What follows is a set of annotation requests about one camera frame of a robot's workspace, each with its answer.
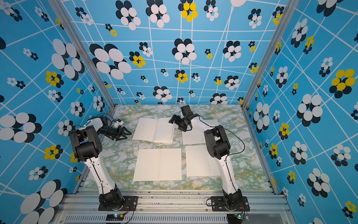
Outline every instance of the blue wallpaper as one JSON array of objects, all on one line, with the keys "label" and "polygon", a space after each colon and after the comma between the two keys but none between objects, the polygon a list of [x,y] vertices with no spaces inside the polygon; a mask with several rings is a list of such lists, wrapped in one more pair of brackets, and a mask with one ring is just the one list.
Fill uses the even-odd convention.
[{"label": "blue wallpaper", "polygon": [[288,0],[62,1],[117,104],[237,104]]},{"label": "blue wallpaper", "polygon": [[357,12],[301,0],[245,108],[297,223],[358,223]]},{"label": "blue wallpaper", "polygon": [[68,132],[110,109],[47,1],[0,21],[0,223],[49,223],[84,168]]}]

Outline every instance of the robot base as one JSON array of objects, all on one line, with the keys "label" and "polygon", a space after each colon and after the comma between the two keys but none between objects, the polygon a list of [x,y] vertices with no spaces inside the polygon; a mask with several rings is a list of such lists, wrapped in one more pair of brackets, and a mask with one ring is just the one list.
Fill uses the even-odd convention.
[{"label": "robot base", "polygon": [[[225,207],[224,197],[221,196],[212,196],[211,199],[211,208],[213,211],[242,211],[242,208],[237,208],[235,210],[228,210]],[[245,211],[250,211],[250,207],[247,201],[247,197],[242,197],[243,201],[239,203],[244,207]]]},{"label": "robot base", "polygon": [[[129,203],[129,211],[135,211],[137,208],[138,196],[123,196],[123,206],[118,211],[126,211],[126,202]],[[98,211],[113,211],[111,208],[106,209],[101,205],[98,207]]]}]

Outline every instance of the sheet of paper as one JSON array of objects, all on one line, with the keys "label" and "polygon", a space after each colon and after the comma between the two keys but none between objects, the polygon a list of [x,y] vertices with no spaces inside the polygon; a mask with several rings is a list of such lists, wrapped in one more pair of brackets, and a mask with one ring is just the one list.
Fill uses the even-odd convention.
[{"label": "sheet of paper", "polygon": [[170,118],[159,118],[155,127],[153,142],[156,143],[173,143],[174,126],[169,123]]},{"label": "sheet of paper", "polygon": [[182,150],[140,149],[133,181],[167,181],[182,179]]},{"label": "sheet of paper", "polygon": [[[212,126],[218,126],[218,120],[204,120],[208,124],[212,124]],[[197,129],[193,129],[191,131],[182,132],[183,136],[183,144],[184,145],[193,145],[193,144],[205,144],[204,132],[200,132]]]},{"label": "sheet of paper", "polygon": [[220,176],[218,165],[211,157],[206,146],[185,146],[187,176]]},{"label": "sheet of paper", "polygon": [[157,124],[157,119],[139,118],[132,139],[152,142],[156,124]]}]

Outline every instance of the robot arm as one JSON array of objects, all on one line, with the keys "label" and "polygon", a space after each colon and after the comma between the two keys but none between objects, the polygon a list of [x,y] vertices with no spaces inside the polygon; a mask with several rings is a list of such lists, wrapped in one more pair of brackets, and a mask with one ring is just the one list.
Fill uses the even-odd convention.
[{"label": "robot arm", "polygon": [[84,127],[71,131],[69,137],[74,156],[83,160],[94,176],[100,193],[100,205],[118,211],[123,207],[124,198],[104,166],[100,155],[102,143],[98,135],[104,134],[112,140],[119,141],[127,139],[127,135],[132,133],[122,126],[123,121],[120,119],[113,126],[107,126],[106,123],[107,118],[104,116],[89,119]]},{"label": "robot arm", "polygon": [[184,117],[173,115],[169,122],[177,124],[179,129],[184,132],[191,130],[187,130],[188,126],[204,132],[208,153],[215,158],[223,181],[225,207],[228,210],[237,209],[241,206],[240,203],[243,203],[242,194],[234,178],[234,170],[228,156],[230,154],[230,143],[223,126],[208,124],[201,119],[200,115],[194,114],[189,105],[182,107],[181,110]]}]

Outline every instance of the marble surface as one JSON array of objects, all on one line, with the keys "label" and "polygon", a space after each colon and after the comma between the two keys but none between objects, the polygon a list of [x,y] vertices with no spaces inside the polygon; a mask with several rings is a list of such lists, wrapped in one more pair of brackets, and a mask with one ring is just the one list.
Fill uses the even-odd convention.
[{"label": "marble surface", "polygon": [[[118,105],[114,119],[120,118],[124,126],[134,133],[139,118],[164,118],[180,114],[183,105]],[[269,190],[262,166],[257,157],[250,133],[239,105],[190,105],[191,110],[203,119],[218,119],[219,124],[231,130],[245,143],[245,151],[232,155],[235,179],[241,190]],[[226,133],[231,144],[230,153],[242,150],[242,143],[230,132]],[[109,175],[121,190],[221,190],[220,176],[187,177],[185,145],[181,131],[174,132],[172,144],[152,143],[141,140],[112,141],[105,137],[101,153]],[[141,181],[133,182],[133,175],[139,149],[148,148],[181,148],[182,149],[182,180],[181,181]],[[91,173],[86,179],[83,189],[96,190],[97,185]]]}]

